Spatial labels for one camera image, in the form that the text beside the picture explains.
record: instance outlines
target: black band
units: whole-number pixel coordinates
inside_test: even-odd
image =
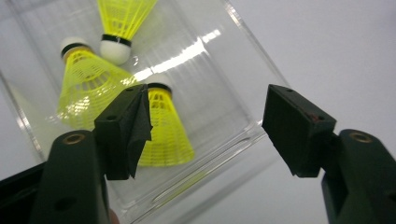
[[[76,47],[86,47],[88,49],[91,49],[90,46],[85,45],[85,44],[81,44],[81,43],[69,44],[66,47],[64,47],[64,49],[62,49],[61,57],[63,58],[67,51],[69,51],[70,49],[76,48]]]
[[[108,40],[108,41],[113,41],[119,44],[126,45],[128,47],[132,46],[132,41],[129,41],[127,39],[121,38],[116,35],[102,35],[102,40]]]
[[[169,91],[172,94],[172,89],[168,86],[166,86],[165,84],[159,83],[159,82],[152,82],[148,84],[148,88],[160,88],[160,89],[164,89],[166,91]]]

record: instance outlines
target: plastic shuttlecock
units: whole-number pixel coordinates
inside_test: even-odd
[[[80,38],[66,38],[62,49],[66,66],[58,117],[74,129],[91,130],[96,117],[137,80],[95,55]]]
[[[140,166],[172,166],[191,161],[194,151],[172,103],[169,87],[148,84],[151,141],[147,141]]]
[[[105,33],[100,52],[114,64],[125,63],[131,54],[132,37],[157,0],[97,0]]]

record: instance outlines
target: clear plastic box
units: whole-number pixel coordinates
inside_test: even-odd
[[[0,0],[0,31],[1,93],[15,99],[9,106],[25,124],[26,141],[47,158],[52,141],[71,131],[56,116],[60,43],[76,35],[99,52],[96,1]],[[119,216],[138,222],[263,138],[267,86],[287,83],[224,0],[159,0],[134,36],[132,54],[122,66],[127,71],[171,79],[195,151],[184,165],[138,167],[136,179],[107,182]]]

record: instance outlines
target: brass insert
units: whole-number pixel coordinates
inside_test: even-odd
[[[358,142],[362,142],[362,143],[372,143],[373,142],[373,139],[365,133],[351,133],[349,136]]]
[[[63,142],[66,145],[74,145],[76,143],[81,142],[85,138],[85,135],[82,133],[73,133],[68,135],[66,138],[64,138]]]

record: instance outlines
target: black plastic part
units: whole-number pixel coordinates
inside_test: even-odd
[[[41,163],[0,182],[0,223],[28,223],[44,167]]]
[[[345,183],[326,176],[322,181],[330,223],[396,223],[396,161],[382,143],[368,133],[343,130],[337,148],[339,180]]]
[[[134,177],[147,140],[151,140],[148,87],[124,90],[94,121],[108,180]]]
[[[160,89],[164,89],[166,91],[169,91],[170,93],[172,93],[172,89],[168,86],[166,86],[165,84],[159,83],[159,82],[151,82],[148,84],[148,88],[160,88]]]
[[[97,153],[89,131],[65,133],[53,142],[30,223],[109,223]]]
[[[262,127],[293,175],[318,176],[335,122],[298,92],[269,85]]]
[[[82,43],[69,44],[62,49],[61,58],[64,57],[64,55],[67,53],[67,51],[69,51],[70,49],[73,49],[73,48],[77,48],[77,47],[86,47],[86,48],[90,49],[90,46],[88,46],[86,44],[82,44]]]
[[[132,46],[132,41],[129,41],[127,39],[121,38],[116,35],[102,35],[102,40],[108,40],[108,41],[113,41],[119,44],[126,45],[128,47]]]

